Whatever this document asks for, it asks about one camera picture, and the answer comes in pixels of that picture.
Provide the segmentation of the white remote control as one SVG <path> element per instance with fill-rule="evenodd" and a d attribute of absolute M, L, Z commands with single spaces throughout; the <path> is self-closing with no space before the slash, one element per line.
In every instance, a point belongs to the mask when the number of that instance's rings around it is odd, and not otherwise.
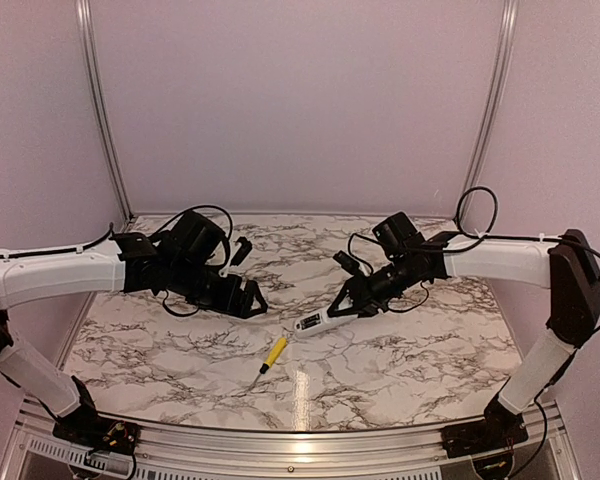
<path fill-rule="evenodd" d="M 308 338 L 310 336 L 333 330 L 341 325 L 353 321 L 356 318 L 356 315 L 330 317 L 327 309 L 323 308 L 300 319 L 296 319 L 292 327 L 295 335 L 298 338 Z"/>

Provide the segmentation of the yellow handled screwdriver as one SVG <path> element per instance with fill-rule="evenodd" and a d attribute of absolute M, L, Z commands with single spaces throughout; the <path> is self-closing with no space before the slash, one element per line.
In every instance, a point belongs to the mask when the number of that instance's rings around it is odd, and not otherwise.
<path fill-rule="evenodd" d="M 278 360 L 278 358 L 280 357 L 280 355 L 286 348 L 287 344 L 288 344 L 288 340 L 284 337 L 280 338 L 275 343 L 275 345 L 269 352 L 267 358 L 262 362 L 262 364 L 258 370 L 258 373 L 257 373 L 254 381 L 251 384 L 251 387 L 254 387 L 256 385 L 256 383 L 258 382 L 258 380 L 260 379 L 260 377 L 263 376 L 264 374 L 266 374 L 271 369 L 271 367 Z"/>

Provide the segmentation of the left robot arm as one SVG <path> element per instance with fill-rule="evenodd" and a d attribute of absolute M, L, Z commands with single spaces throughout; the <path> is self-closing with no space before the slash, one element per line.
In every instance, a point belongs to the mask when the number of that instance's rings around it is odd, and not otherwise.
<path fill-rule="evenodd" d="M 223 230 L 188 208 L 156 229 L 108 231 L 82 245 L 43 250 L 0 250 L 0 373 L 36 397 L 60 426 L 86 445 L 105 438 L 106 423 L 86 386 L 54 367 L 8 327 L 10 308 L 90 292 L 176 294 L 196 311 L 239 319 L 267 312 L 257 282 L 229 273 L 251 250 L 241 237 L 231 245 Z"/>

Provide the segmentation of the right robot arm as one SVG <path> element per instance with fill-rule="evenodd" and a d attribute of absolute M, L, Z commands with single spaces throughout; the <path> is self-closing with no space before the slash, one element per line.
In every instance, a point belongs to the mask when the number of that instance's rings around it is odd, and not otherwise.
<path fill-rule="evenodd" d="M 591 339 L 600 317 L 600 268 L 586 237 L 568 230 L 558 238 L 489 237 L 465 239 L 445 231 L 430 239 L 403 212 L 373 229 L 389 265 L 371 275 L 344 252 L 335 260 L 348 272 L 328 318 L 371 317 L 422 281 L 480 277 L 549 289 L 551 313 L 545 332 L 485 408 L 475 438 L 495 448 L 514 431 L 514 420 L 534 398 L 557 381 L 576 352 Z"/>

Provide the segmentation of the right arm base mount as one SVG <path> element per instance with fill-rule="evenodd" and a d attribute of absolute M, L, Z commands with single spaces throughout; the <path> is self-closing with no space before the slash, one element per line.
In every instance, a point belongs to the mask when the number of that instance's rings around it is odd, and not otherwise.
<path fill-rule="evenodd" d="M 529 439 L 521 421 L 502 429 L 486 420 L 449 425 L 441 430 L 443 449 L 449 458 L 476 455 L 513 447 Z"/>

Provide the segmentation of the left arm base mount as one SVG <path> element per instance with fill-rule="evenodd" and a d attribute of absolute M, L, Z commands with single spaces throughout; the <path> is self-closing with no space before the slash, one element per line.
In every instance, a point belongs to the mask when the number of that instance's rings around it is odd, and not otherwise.
<path fill-rule="evenodd" d="M 131 455 L 135 452 L 140 426 L 133 422 L 98 418 L 95 422 L 68 425 L 56 423 L 53 436 L 89 447 L 95 452 Z"/>

